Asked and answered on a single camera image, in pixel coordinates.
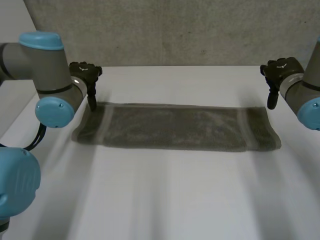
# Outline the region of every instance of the black cable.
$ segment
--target black cable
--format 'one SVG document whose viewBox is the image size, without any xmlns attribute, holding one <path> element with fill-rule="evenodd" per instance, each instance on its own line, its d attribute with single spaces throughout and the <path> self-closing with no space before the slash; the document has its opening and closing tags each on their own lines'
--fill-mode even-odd
<svg viewBox="0 0 320 240">
<path fill-rule="evenodd" d="M 44 126 L 43 130 L 41 131 L 40 135 L 39 135 L 39 138 L 38 140 L 36 141 L 35 144 L 31 145 L 31 146 L 28 146 L 25 148 L 25 150 L 28 150 L 28 151 L 31 151 L 32 149 L 34 149 L 41 141 L 42 139 L 44 138 L 45 134 L 46 134 L 46 130 L 47 130 L 47 127 Z"/>
<path fill-rule="evenodd" d="M 44 136 L 46 134 L 46 130 L 47 130 L 47 127 L 45 125 L 43 125 L 42 123 L 40 123 L 38 132 L 37 132 L 34 140 L 23 149 L 25 149 L 27 151 L 31 151 L 32 149 L 34 149 L 44 138 Z M 0 148 L 7 148 L 7 146 L 0 143 Z"/>
<path fill-rule="evenodd" d="M 24 148 L 25 150 L 28 150 L 28 151 L 29 151 L 29 148 L 31 148 L 31 147 L 38 141 L 38 139 L 39 139 L 39 137 L 40 137 L 40 135 L 41 135 L 41 132 L 44 130 L 45 127 L 46 127 L 45 125 L 43 125 L 42 123 L 40 123 L 38 132 L 37 132 L 34 140 L 33 140 L 28 146 L 26 146 L 26 147 Z"/>
</svg>

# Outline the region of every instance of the gray towel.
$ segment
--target gray towel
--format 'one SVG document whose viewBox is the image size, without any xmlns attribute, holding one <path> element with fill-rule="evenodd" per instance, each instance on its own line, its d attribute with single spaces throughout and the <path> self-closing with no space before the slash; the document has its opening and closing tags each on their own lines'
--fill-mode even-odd
<svg viewBox="0 0 320 240">
<path fill-rule="evenodd" d="M 220 152 L 272 151 L 281 141 L 264 107 L 98 102 L 72 139 L 116 148 Z"/>
</svg>

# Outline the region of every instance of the white table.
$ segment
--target white table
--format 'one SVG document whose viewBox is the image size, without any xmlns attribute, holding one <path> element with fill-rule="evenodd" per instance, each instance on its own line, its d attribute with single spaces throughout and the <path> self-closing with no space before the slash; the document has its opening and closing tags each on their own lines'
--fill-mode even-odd
<svg viewBox="0 0 320 240">
<path fill-rule="evenodd" d="M 104 67 L 99 101 L 264 106 L 257 66 Z M 25 146 L 37 132 L 27 104 L 1 139 Z M 33 150 L 42 182 L 4 240 L 320 239 L 320 132 L 282 98 L 268 111 L 282 140 L 272 152 L 119 149 L 71 141 L 86 102 Z"/>
</svg>

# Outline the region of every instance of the blue end cap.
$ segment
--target blue end cap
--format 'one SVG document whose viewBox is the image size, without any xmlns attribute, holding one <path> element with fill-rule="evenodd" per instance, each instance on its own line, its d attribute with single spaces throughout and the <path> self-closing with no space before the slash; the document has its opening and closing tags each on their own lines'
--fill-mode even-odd
<svg viewBox="0 0 320 240">
<path fill-rule="evenodd" d="M 51 51 L 64 49 L 60 35 L 55 32 L 25 32 L 20 35 L 19 43 L 32 49 Z"/>
<path fill-rule="evenodd" d="M 40 166 L 30 152 L 18 147 L 0 148 L 0 220 L 26 210 L 40 186 Z"/>
<path fill-rule="evenodd" d="M 75 110 L 67 101 L 47 96 L 37 102 L 35 115 L 40 123 L 49 128 L 63 128 L 72 121 Z"/>
<path fill-rule="evenodd" d="M 308 129 L 320 131 L 320 97 L 303 104 L 298 111 L 297 117 Z"/>
</svg>

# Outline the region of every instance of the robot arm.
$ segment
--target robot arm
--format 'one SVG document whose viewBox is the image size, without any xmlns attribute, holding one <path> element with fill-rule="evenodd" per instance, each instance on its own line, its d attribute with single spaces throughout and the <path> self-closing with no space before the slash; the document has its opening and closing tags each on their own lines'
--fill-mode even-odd
<svg viewBox="0 0 320 240">
<path fill-rule="evenodd" d="M 308 129 L 320 131 L 320 38 L 304 71 L 294 58 L 270 60 L 260 67 L 270 87 L 267 107 L 277 105 L 278 92 L 298 120 Z"/>
<path fill-rule="evenodd" d="M 65 127 L 102 74 L 101 67 L 85 62 L 71 63 L 70 70 L 57 33 L 27 32 L 20 35 L 19 43 L 0 46 L 0 77 L 33 80 L 40 98 L 35 114 L 47 127 Z M 90 107 L 94 110 L 95 99 L 90 97 Z"/>
<path fill-rule="evenodd" d="M 64 45 L 53 32 L 27 32 L 19 43 L 0 43 L 0 85 L 4 80 L 32 79 L 40 100 L 35 115 L 40 121 L 36 139 L 25 148 L 0 144 L 0 239 L 10 217 L 26 210 L 40 186 L 40 166 L 31 152 L 46 127 L 63 128 L 74 118 L 87 95 L 90 109 L 96 102 L 96 82 L 102 68 L 86 62 L 68 66 Z"/>
</svg>

